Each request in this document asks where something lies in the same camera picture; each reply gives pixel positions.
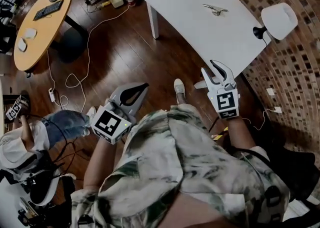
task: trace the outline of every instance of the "desk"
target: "desk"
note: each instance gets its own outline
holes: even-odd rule
[[[88,38],[88,32],[67,16],[71,0],[64,0],[59,11],[48,15],[48,17],[34,21],[36,13],[51,4],[49,0],[37,0],[20,26],[14,46],[14,62],[20,71],[30,70],[40,60],[43,54],[46,53],[49,47],[60,52],[66,50],[65,45],[54,41],[63,21],[71,25],[84,39]],[[25,52],[22,52],[18,48],[18,42],[20,38],[24,37],[28,28],[36,29],[37,35],[34,39],[24,39],[27,44],[27,49]]]
[[[238,76],[269,44],[257,39],[253,27],[261,27],[256,18],[239,0],[145,0],[148,6],[152,35],[158,33],[157,13],[161,14],[194,48],[211,68],[210,60],[228,66]],[[203,4],[227,9],[220,16]]]

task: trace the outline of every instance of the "wall socket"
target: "wall socket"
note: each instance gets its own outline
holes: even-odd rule
[[[278,114],[282,114],[282,109],[281,109],[280,106],[275,106],[275,107],[274,107],[274,111],[275,111],[276,113],[278,113]]]
[[[269,96],[274,96],[275,95],[275,91],[271,87],[266,88],[266,91],[267,91]]]

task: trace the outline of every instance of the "white sneaker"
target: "white sneaker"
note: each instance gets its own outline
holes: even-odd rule
[[[97,114],[97,109],[92,106],[89,111],[86,113],[87,116],[89,116],[89,125],[87,125],[87,127],[91,127],[92,121],[94,120],[94,117]]]
[[[61,177],[61,178],[62,178],[62,177],[70,177],[70,178],[72,178],[73,180],[77,180],[76,175],[75,175],[75,174],[72,174],[72,173],[63,174],[63,175],[61,175],[60,177]]]
[[[186,88],[185,88],[185,85],[184,83],[182,82],[181,79],[179,78],[176,78],[174,83],[173,83],[173,86],[174,86],[174,91],[175,91],[175,94],[176,94],[176,103],[179,105],[179,101],[178,101],[178,94],[183,94],[184,96],[184,99],[186,99]]]
[[[89,136],[90,135],[90,129],[88,127],[85,127],[83,130],[83,137]]]

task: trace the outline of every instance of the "patterned shirt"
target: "patterned shirt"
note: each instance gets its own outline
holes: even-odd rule
[[[258,146],[251,150],[268,158]],[[279,194],[269,197],[274,191]],[[157,227],[179,192],[241,227],[282,221],[290,194],[259,158],[231,156],[212,141],[198,111],[181,104],[132,128],[99,192],[71,195],[72,227]]]

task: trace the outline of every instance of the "electrical cord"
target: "electrical cord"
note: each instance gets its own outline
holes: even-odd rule
[[[68,76],[68,77],[66,78],[66,80],[65,80],[65,86],[66,86],[67,88],[69,88],[69,89],[73,89],[73,88],[76,88],[76,87],[78,87],[78,86],[81,86],[81,90],[82,90],[83,97],[84,97],[84,103],[83,103],[83,106],[82,106],[82,109],[81,109],[81,113],[84,111],[84,108],[85,108],[85,105],[86,105],[86,102],[87,102],[86,94],[85,94],[85,92],[84,92],[84,88],[83,88],[83,86],[82,86],[82,82],[89,76],[89,68],[90,68],[90,61],[91,61],[91,59],[90,59],[90,52],[89,52],[89,41],[90,41],[91,33],[92,33],[97,27],[99,27],[101,24],[103,24],[103,23],[105,23],[105,22],[108,22],[108,21],[111,21],[111,20],[113,20],[113,19],[117,19],[118,17],[122,16],[125,12],[127,12],[127,11],[129,10],[129,7],[130,7],[130,6],[128,5],[128,8],[127,8],[125,11],[123,11],[121,14],[119,14],[118,16],[100,22],[97,26],[95,26],[95,27],[90,31],[89,37],[88,37],[88,40],[87,40],[87,44],[86,44],[87,51],[88,51],[88,66],[87,66],[86,76],[85,76],[82,80],[79,80],[78,77],[77,77],[74,73],[71,73],[71,74],[69,74],[69,76]],[[56,81],[55,81],[55,80],[53,79],[53,77],[52,77],[48,50],[47,50],[47,57],[48,57],[48,65],[49,65],[50,77],[51,77],[51,79],[52,79],[53,82],[54,82],[54,85],[53,85],[53,90],[54,90],[55,87],[56,87]],[[72,85],[72,86],[71,86],[71,85],[68,85],[68,79],[69,79],[71,76],[74,76],[74,78],[78,81],[78,84]],[[65,98],[67,99],[67,103],[62,104],[62,97],[65,97]],[[54,101],[54,103],[55,103],[57,106],[59,106],[59,107],[65,107],[65,106],[67,106],[67,105],[69,104],[69,98],[68,98],[67,96],[65,96],[65,95],[62,95],[59,100],[60,100],[60,104],[58,104],[58,103],[56,103],[56,101]]]
[[[89,5],[86,3],[86,11],[87,11],[88,13],[90,13],[90,14],[99,11],[97,5],[95,5],[95,10],[94,10],[94,11],[89,11],[89,10],[88,10],[88,6],[89,6]]]
[[[209,128],[209,133],[214,128],[214,126],[215,126],[215,124],[217,123],[218,120],[219,120],[219,116],[215,118],[214,122],[212,123],[211,127]]]
[[[58,128],[58,130],[61,132],[61,134],[62,134],[62,136],[63,136],[63,139],[64,139],[64,141],[65,141],[65,145],[64,145],[64,147],[62,148],[61,152],[59,153],[58,157],[57,157],[55,160],[53,160],[52,162],[53,162],[53,163],[60,162],[60,161],[62,161],[64,158],[66,158],[66,157],[68,157],[68,156],[70,156],[70,155],[73,155],[73,157],[72,157],[72,159],[71,159],[68,167],[65,169],[64,173],[63,173],[63,174],[60,174],[60,175],[58,175],[58,176],[54,176],[52,179],[67,174],[69,168],[71,167],[71,165],[72,165],[72,163],[73,163],[73,161],[74,161],[74,159],[75,159],[75,156],[78,155],[78,154],[77,154],[78,152],[80,152],[80,151],[83,150],[83,148],[82,148],[82,149],[76,151],[75,141],[76,141],[78,138],[76,138],[76,139],[73,140],[72,142],[68,142],[65,134],[63,133],[63,131],[61,130],[61,128],[60,128],[56,123],[54,123],[54,122],[51,121],[51,120],[46,119],[45,117],[41,117],[41,116],[38,116],[38,115],[30,114],[30,116],[37,117],[37,118],[40,118],[40,119],[44,119],[45,121],[50,122],[51,124],[53,124],[54,126],[56,126],[56,127]],[[72,147],[73,147],[73,149],[74,149],[74,153],[71,153],[71,154],[68,154],[68,155],[62,157],[62,155],[64,154],[64,152],[65,152],[65,150],[66,150],[66,148],[67,148],[67,146],[70,145],[70,144],[72,145]]]
[[[76,88],[76,87],[78,87],[79,85],[81,86],[81,89],[82,89],[82,92],[83,92],[83,95],[84,95],[84,103],[83,103],[83,107],[82,107],[81,113],[83,112],[83,110],[84,110],[84,108],[85,108],[85,105],[86,105],[86,95],[85,95],[84,89],[83,89],[83,87],[82,87],[82,82],[89,76],[89,67],[90,67],[90,61],[91,61],[91,59],[90,59],[90,51],[89,51],[89,41],[90,41],[91,33],[92,33],[96,28],[98,28],[101,24],[103,24],[103,23],[105,23],[105,22],[108,22],[108,21],[111,21],[111,20],[113,20],[113,19],[117,19],[118,17],[122,16],[125,12],[127,12],[127,11],[129,10],[129,7],[130,7],[130,6],[128,6],[128,8],[127,8],[125,11],[123,11],[121,14],[119,14],[118,16],[100,22],[97,26],[95,26],[95,27],[90,31],[89,37],[88,37],[88,41],[87,41],[88,66],[87,66],[86,76],[85,76],[82,80],[79,80],[74,73],[71,73],[71,74],[69,74],[69,76],[68,76],[68,77],[66,78],[66,80],[65,80],[65,86],[66,86],[67,88],[69,88],[69,89]],[[77,85],[73,85],[73,86],[69,86],[69,85],[68,85],[68,79],[69,79],[71,76],[74,76],[75,79],[78,81],[78,84],[77,84]]]
[[[264,43],[265,43],[265,46],[267,47],[267,46],[268,46],[268,44],[266,43],[265,39],[264,39],[264,38],[262,38],[262,39],[263,39],[263,41],[264,41]]]
[[[243,119],[243,120],[248,120],[248,121],[250,122],[250,124],[251,124],[251,125],[252,125],[256,130],[260,131],[260,130],[262,129],[263,125],[264,125],[264,124],[265,124],[265,122],[266,122],[265,113],[266,113],[267,111],[270,111],[270,112],[276,113],[276,111],[275,111],[275,110],[265,109],[265,110],[262,112],[262,115],[263,115],[263,123],[262,123],[262,125],[261,125],[261,127],[260,127],[260,128],[257,128],[256,126],[252,125],[252,123],[251,123],[250,119],[248,119],[248,118],[242,118],[242,119]]]
[[[49,73],[50,73],[50,77],[51,77],[51,80],[53,81],[53,89],[51,90],[51,92],[52,93],[54,93],[55,92],[55,88],[56,88],[56,81],[54,80],[54,78],[52,78],[52,73],[51,73],[51,67],[50,67],[50,60],[49,60],[49,51],[48,50],[46,50],[46,54],[47,54],[47,58],[48,58],[48,67],[49,67]],[[65,97],[66,98],[66,104],[62,104],[62,98],[63,97]],[[69,98],[66,96],[66,95],[62,95],[62,96],[60,96],[60,98],[59,98],[59,104],[56,102],[56,101],[54,101],[54,103],[57,105],[57,106],[59,106],[59,107],[65,107],[65,106],[67,106],[68,104],[69,104]]]

